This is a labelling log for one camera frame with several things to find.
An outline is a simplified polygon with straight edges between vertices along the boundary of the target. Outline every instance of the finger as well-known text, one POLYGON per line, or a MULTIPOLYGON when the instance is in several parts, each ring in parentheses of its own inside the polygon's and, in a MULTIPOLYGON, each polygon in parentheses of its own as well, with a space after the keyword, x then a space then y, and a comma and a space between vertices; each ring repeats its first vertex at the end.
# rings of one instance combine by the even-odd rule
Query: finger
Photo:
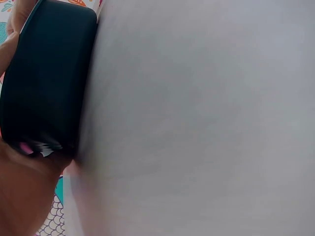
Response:
POLYGON ((10 65, 10 62, 16 51, 18 41, 19 33, 14 32, 8 36, 4 43, 0 45, 0 75, 2 75, 10 65))
POLYGON ((7 35, 11 35, 14 32, 11 21, 12 21, 12 14, 10 14, 8 23, 6 24, 7 35))

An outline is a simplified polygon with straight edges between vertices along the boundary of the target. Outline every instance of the skin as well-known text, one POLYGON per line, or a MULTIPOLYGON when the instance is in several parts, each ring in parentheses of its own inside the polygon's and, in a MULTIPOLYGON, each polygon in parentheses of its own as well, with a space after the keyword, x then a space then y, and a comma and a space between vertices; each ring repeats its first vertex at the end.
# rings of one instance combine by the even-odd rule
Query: skin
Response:
MULTIPOLYGON (((16 0, 0 45, 0 75, 15 53, 19 32, 35 1, 16 0)), ((58 153, 28 158, 0 140, 0 235, 33 236, 51 207, 59 175, 71 162, 58 153)))

